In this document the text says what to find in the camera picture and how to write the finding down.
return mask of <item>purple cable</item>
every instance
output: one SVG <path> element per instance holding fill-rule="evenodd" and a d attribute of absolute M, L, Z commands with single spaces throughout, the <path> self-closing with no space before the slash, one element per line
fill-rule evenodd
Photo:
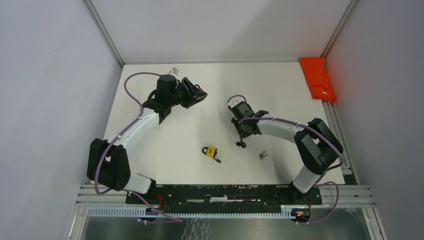
<path fill-rule="evenodd" d="M 144 112 L 144 110 L 143 110 L 143 105 L 142 105 L 142 103 L 137 99 L 137 98 L 135 98 L 131 93 L 130 93 L 130 91 L 128 91 L 128 88 L 127 88 L 127 82 L 128 82 L 128 80 L 130 80 L 130 78 L 132 78 L 132 77 L 134 77 L 134 76 L 137 76 L 137 75 L 142 75 L 142 74 L 146 74 L 146 75 L 155 75 L 155 76 L 160 76 L 160 74 L 158 74 L 158 73 L 154 73 L 154 72 L 137 72 L 137 73 L 134 73 L 134 74 L 132 74 L 132 75 L 130 75 L 129 77 L 127 77 L 126 79 L 125 79 L 125 82 L 123 83 L 123 88 L 125 89 L 125 92 L 126 92 L 126 94 L 128 94 L 128 96 L 130 97 L 130 98 L 132 98 L 139 106 L 140 106 L 140 114 L 138 115 L 139 117 L 141 117 L 142 115 L 143 115 L 143 112 Z M 128 129 L 130 129 L 134 124 L 136 124 L 136 122 L 138 122 L 139 121 L 139 119 L 138 118 L 136 118 L 136 119 L 134 119 L 134 121 L 132 121 L 128 126 L 126 126 L 126 128 L 124 129 L 124 130 L 122 130 L 119 134 L 118 134 L 118 136 L 122 136 L 126 131 L 128 131 Z M 103 195 L 103 194 L 105 194 L 105 193 L 107 193 L 107 192 L 109 192 L 110 190 L 112 190 L 111 188 L 108 188 L 108 189 L 106 189 L 105 191 L 99 191 L 99 173 L 100 173 L 100 168 L 102 167 L 102 164 L 103 164 L 103 161 L 105 160 L 105 158 L 106 158 L 106 154 L 108 154 L 108 152 L 109 152 L 109 150 L 111 149 L 111 147 L 114 145 L 114 143 L 118 140 L 118 136 L 116 136 L 110 143 L 109 143 L 109 145 L 107 145 L 107 147 L 106 147 L 106 149 L 104 150 L 104 152 L 103 152 L 103 154 L 101 155 L 101 157 L 100 157 L 100 161 L 98 162 L 98 165 L 97 165 L 97 169 L 95 170 L 95 176 L 94 176 L 94 190 L 95 190 L 95 192 L 98 194 L 98 195 Z"/>
<path fill-rule="evenodd" d="M 247 103 L 248 101 L 246 100 L 245 96 L 241 95 L 241 94 L 236 94 L 234 96 L 231 96 L 230 98 L 228 98 L 228 101 L 226 101 L 227 103 L 230 102 L 231 99 L 235 98 L 235 97 L 241 97 L 243 98 L 244 102 Z"/>
<path fill-rule="evenodd" d="M 158 74 L 158 73 L 154 73 L 154 72 L 137 72 L 137 73 L 134 73 L 134 74 L 132 74 L 132 75 L 130 75 L 129 77 L 127 77 L 126 78 L 126 80 L 125 80 L 125 82 L 123 83 L 123 88 L 125 89 L 125 92 L 126 92 L 126 94 L 128 94 L 128 96 L 130 97 L 130 98 L 132 98 L 139 106 L 140 106 L 140 114 L 138 115 L 139 117 L 141 117 L 141 116 L 143 116 L 143 112 L 144 112 L 144 109 L 143 109 L 143 104 L 137 99 L 137 98 L 135 98 L 131 93 L 130 93 L 130 91 L 128 91 L 128 88 L 127 88 L 127 82 L 128 82 L 128 80 L 130 79 L 130 78 L 132 78 L 132 77 L 134 77 L 134 76 L 137 76 L 137 75 L 142 75 L 142 74 L 146 74 L 146 75 L 154 75 L 154 76 L 160 76 L 160 74 Z M 136 124 L 138 121 L 139 121 L 140 119 L 139 118 L 136 118 L 136 119 L 134 119 L 128 126 L 126 126 L 125 128 L 124 128 L 124 130 L 122 130 L 119 134 L 118 134 L 118 136 L 122 136 L 126 131 L 128 131 L 128 129 L 130 129 L 134 124 Z M 106 149 L 104 150 L 104 152 L 103 152 L 103 154 L 101 155 L 101 157 L 100 157 L 100 160 L 99 160 L 99 162 L 98 162 L 98 165 L 97 165 L 97 169 L 96 169 L 96 171 L 95 171 L 95 176 L 94 176 L 94 190 L 95 190 L 95 192 L 98 194 L 98 195 L 104 195 L 105 193 L 107 193 L 107 192 L 109 192 L 110 190 L 112 190 L 111 188 L 108 188 L 108 189 L 106 189 L 105 191 L 99 191 L 99 173 L 100 173 L 100 169 L 101 169 L 101 167 L 102 167 L 102 164 L 103 164 L 103 161 L 105 160 L 105 157 L 106 157 L 106 154 L 109 152 L 109 150 L 111 149 L 111 147 L 114 145 L 114 143 L 116 143 L 116 141 L 118 140 L 118 136 L 116 136 L 110 143 L 109 143 L 109 145 L 107 145 L 107 147 L 106 147 Z M 164 217 L 166 217 L 166 218 L 169 218 L 169 219 L 171 219 L 172 221 L 159 221 L 159 222 L 146 222 L 146 223 L 149 223 L 149 224 L 167 224 L 167 223 L 181 223 L 183 220 L 181 220 L 181 219 L 178 219 L 178 218 L 175 218 L 175 217 L 172 217 L 172 216 L 170 216 L 170 215 L 167 215 L 167 214 L 165 214 L 165 213 L 163 213 L 163 212 L 161 212 L 161 211 L 159 211 L 159 210 L 157 210 L 157 209 L 155 209 L 150 203 L 148 203 L 140 194 L 138 194 L 137 192 L 132 192 L 132 194 L 134 194 L 134 195 L 136 195 L 139 199 L 141 199 L 147 206 L 149 206 L 149 208 L 151 208 L 151 210 L 153 211 L 153 212 L 155 212 L 155 213 L 157 213 L 157 214 L 160 214 L 160 215 L 162 215 L 162 216 L 164 216 Z"/>
<path fill-rule="evenodd" d="M 339 196 L 340 196 L 339 187 L 337 186 L 337 184 L 335 182 L 333 182 L 333 181 L 326 181 L 323 184 L 316 184 L 315 187 L 320 188 L 322 186 L 329 185 L 329 184 L 333 184 L 335 186 L 335 191 L 337 193 L 336 196 L 335 196 L 334 205 L 332 206 L 331 210 L 325 216 L 323 216 L 323 217 L 320 217 L 318 219 L 309 221 L 308 223 L 301 222 L 301 224 L 306 224 L 307 225 L 307 224 L 313 224 L 313 223 L 320 222 L 322 220 L 327 219 L 334 212 L 334 210 L 336 209 L 337 203 L 339 202 Z"/>
<path fill-rule="evenodd" d="M 144 204 L 146 204 L 153 212 L 160 214 L 168 219 L 171 219 L 172 221 L 146 221 L 145 223 L 147 224 L 171 224 L 171 223 L 182 223 L 183 220 L 182 219 L 178 219 L 176 217 L 170 216 L 168 214 L 165 214 L 159 210 L 157 210 L 154 206 L 152 206 L 150 203 L 148 203 L 140 194 L 138 194 L 137 192 L 131 192 L 132 194 L 136 195 L 139 199 L 141 199 L 143 201 Z"/>

